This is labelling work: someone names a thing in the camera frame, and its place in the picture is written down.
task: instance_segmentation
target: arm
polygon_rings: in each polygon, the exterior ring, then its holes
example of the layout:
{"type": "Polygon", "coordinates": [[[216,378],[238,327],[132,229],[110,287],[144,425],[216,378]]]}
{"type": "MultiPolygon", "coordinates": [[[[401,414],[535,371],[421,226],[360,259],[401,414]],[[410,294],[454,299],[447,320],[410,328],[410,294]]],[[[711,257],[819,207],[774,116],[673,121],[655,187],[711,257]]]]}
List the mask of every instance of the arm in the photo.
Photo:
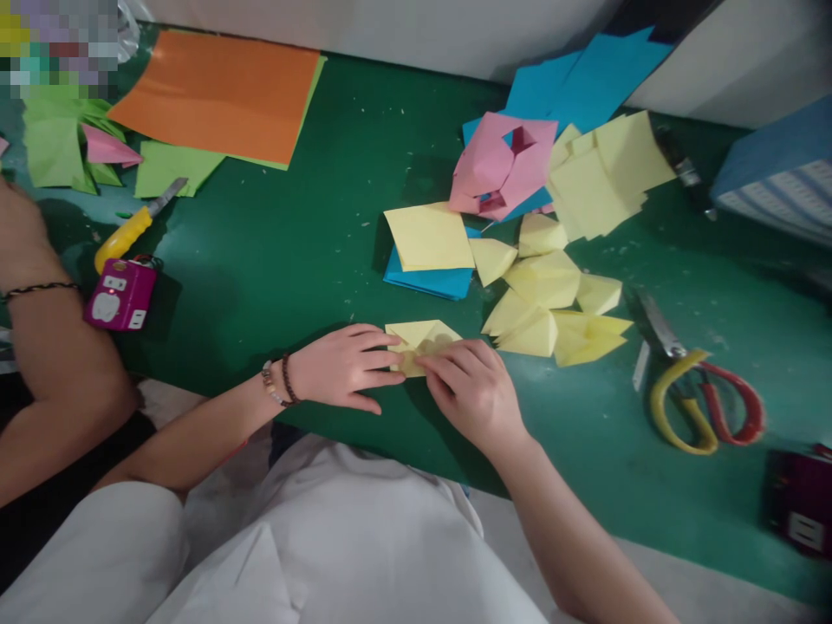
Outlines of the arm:
{"type": "MultiPolygon", "coordinates": [[[[0,291],[70,281],[37,206],[0,179],[0,291]]],[[[17,365],[35,402],[0,432],[0,507],[95,448],[137,405],[109,335],[82,320],[76,290],[17,296],[8,309],[17,365]]]]}
{"type": "MultiPolygon", "coordinates": [[[[358,392],[403,382],[402,373],[377,370],[400,364],[403,356],[368,349],[399,343],[400,338],[372,325],[350,325],[292,354],[289,380],[300,400],[381,414],[375,400],[358,392]]],[[[271,372],[277,393],[287,400],[281,363],[273,364],[271,372]]],[[[191,488],[282,410],[266,393],[258,374],[164,427],[113,468],[94,490],[123,481],[144,481],[185,498],[191,488]]]]}
{"type": "Polygon", "coordinates": [[[558,606],[598,624],[678,622],[523,425],[503,360],[482,341],[417,359],[439,409],[491,461],[558,606]]]}

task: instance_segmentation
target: white sleeve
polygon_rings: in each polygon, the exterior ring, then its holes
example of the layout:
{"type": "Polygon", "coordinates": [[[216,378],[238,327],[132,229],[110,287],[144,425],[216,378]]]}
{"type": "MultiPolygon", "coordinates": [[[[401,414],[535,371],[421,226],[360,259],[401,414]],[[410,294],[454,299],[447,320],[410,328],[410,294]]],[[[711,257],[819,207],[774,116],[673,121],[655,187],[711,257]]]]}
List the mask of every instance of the white sleeve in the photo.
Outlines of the white sleeve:
{"type": "Polygon", "coordinates": [[[145,483],[84,498],[0,596],[0,621],[145,622],[176,586],[187,556],[182,503],[145,483]]]}

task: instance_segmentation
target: orange paper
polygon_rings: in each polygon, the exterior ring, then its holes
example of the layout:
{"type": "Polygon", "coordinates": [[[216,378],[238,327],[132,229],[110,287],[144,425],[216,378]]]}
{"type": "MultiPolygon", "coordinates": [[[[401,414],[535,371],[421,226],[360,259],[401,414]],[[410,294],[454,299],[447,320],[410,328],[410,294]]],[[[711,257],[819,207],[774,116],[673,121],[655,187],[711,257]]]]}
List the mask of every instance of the orange paper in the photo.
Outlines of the orange paper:
{"type": "Polygon", "coordinates": [[[107,116],[176,146],[289,163],[319,55],[162,31],[145,73],[107,116]]]}

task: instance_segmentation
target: scissors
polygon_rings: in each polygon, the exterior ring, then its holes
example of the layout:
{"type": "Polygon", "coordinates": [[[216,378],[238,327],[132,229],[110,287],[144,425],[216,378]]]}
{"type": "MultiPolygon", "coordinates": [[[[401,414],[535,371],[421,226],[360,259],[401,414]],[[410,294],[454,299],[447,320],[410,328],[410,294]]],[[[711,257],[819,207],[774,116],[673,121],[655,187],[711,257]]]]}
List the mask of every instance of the scissors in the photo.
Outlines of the scissors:
{"type": "Polygon", "coordinates": [[[693,455],[713,454],[719,446],[719,440],[738,446],[747,446],[759,440],[765,432],[765,409],[757,391],[742,377],[705,361],[711,355],[706,351],[702,349],[688,351],[683,347],[659,311],[656,301],[649,294],[643,291],[638,292],[638,300],[653,333],[652,336],[646,335],[647,342],[670,361],[670,367],[659,377],[650,391],[650,410],[653,413],[653,420],[665,439],[676,448],[693,455]],[[711,422],[702,412],[692,385],[687,391],[681,388],[680,382],[693,370],[697,371],[701,377],[699,389],[705,398],[705,406],[711,422]],[[745,422],[736,433],[731,432],[725,421],[722,400],[719,398],[716,386],[711,383],[711,375],[733,386],[744,403],[745,422]],[[684,442],[670,427],[665,412],[669,390],[677,394],[679,402],[699,432],[699,442],[695,446],[684,442]]]}

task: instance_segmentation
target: beaded bracelet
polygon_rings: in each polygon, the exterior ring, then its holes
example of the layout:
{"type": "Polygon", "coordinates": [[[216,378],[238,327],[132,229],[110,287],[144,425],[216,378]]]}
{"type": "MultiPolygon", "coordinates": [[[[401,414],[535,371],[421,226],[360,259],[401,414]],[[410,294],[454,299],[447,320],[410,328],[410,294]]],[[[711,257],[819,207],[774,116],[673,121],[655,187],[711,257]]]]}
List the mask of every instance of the beaded bracelet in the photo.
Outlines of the beaded bracelet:
{"type": "Polygon", "coordinates": [[[283,372],[283,385],[286,386],[286,392],[289,393],[289,400],[284,400],[280,394],[277,393],[277,387],[275,386],[274,382],[271,380],[271,365],[274,364],[274,361],[269,360],[265,364],[263,364],[263,370],[260,371],[260,374],[263,376],[263,386],[266,389],[266,393],[281,407],[292,407],[297,405],[301,402],[300,399],[297,398],[295,391],[292,389],[292,384],[289,382],[289,355],[286,354],[283,356],[281,360],[281,368],[283,372]]]}
{"type": "Polygon", "coordinates": [[[27,293],[37,292],[39,290],[51,290],[54,288],[71,288],[78,290],[78,284],[72,282],[50,282],[45,284],[36,284],[35,286],[26,286],[25,288],[10,290],[4,296],[0,297],[0,302],[5,304],[16,296],[26,295],[27,293]]]}

